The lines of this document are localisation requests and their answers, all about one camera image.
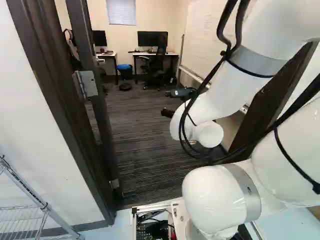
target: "wire shelf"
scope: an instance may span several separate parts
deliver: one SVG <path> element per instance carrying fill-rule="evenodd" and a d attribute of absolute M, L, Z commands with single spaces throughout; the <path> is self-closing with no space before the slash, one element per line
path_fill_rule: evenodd
<path fill-rule="evenodd" d="M 35 205 L 0 206 L 0 240 L 38 240 L 47 216 Z"/>

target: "door frame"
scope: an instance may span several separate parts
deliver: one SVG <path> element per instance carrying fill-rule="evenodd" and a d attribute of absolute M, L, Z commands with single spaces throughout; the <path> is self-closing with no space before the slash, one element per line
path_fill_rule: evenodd
<path fill-rule="evenodd" d="M 7 5 L 30 66 L 64 140 L 106 226 L 113 225 L 116 206 L 109 176 L 101 167 L 103 158 L 99 154 L 84 102 L 79 98 L 72 78 L 55 1 L 7 0 Z"/>

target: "door hinge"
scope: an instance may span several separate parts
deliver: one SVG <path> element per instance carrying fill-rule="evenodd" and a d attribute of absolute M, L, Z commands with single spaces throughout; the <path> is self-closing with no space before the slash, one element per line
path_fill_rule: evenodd
<path fill-rule="evenodd" d="M 117 189 L 120 187 L 119 179 L 116 178 L 114 180 L 109 181 L 110 187 L 112 190 Z"/>
<path fill-rule="evenodd" d="M 74 71 L 72 77 L 78 83 L 77 91 L 84 99 L 98 95 L 98 89 L 93 71 Z"/>

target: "desk leg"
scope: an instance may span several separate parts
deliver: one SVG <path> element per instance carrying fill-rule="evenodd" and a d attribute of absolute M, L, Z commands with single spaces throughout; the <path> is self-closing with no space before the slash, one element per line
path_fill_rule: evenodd
<path fill-rule="evenodd" d="M 138 84 L 138 78 L 137 78 L 137 57 L 133 56 L 133 64 L 134 64 L 134 82 L 135 84 Z"/>
<path fill-rule="evenodd" d="M 118 70 L 117 70 L 117 59 L 116 57 L 113 58 L 114 62 L 114 70 L 115 70 L 115 85 L 119 84 L 119 76 L 118 76 Z"/>
<path fill-rule="evenodd" d="M 174 75 L 174 57 L 170 56 L 170 72 L 171 72 L 171 77 Z"/>

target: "blue stool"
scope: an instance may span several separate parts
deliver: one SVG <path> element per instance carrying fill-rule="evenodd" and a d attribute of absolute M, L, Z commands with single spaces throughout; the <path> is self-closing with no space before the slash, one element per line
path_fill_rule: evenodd
<path fill-rule="evenodd" d="M 121 91 L 129 91 L 132 89 L 132 86 L 130 83 L 126 82 L 126 80 L 131 80 L 132 75 L 132 65 L 130 64 L 119 64 L 116 66 L 116 69 L 120 72 L 121 78 L 124 81 L 124 83 L 119 85 L 119 89 Z"/>

